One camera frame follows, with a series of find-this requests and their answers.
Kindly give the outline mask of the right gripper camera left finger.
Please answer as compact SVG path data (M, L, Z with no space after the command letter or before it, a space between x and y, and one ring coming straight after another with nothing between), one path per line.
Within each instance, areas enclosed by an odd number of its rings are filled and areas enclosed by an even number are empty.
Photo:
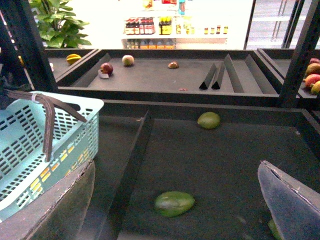
M90 160L38 199L0 224L2 240L75 240L93 194L95 163Z

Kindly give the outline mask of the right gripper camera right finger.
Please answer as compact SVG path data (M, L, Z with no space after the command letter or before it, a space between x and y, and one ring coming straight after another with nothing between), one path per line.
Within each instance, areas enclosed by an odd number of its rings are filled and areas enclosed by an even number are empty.
M320 194L265 160L257 176L281 239L318 240Z

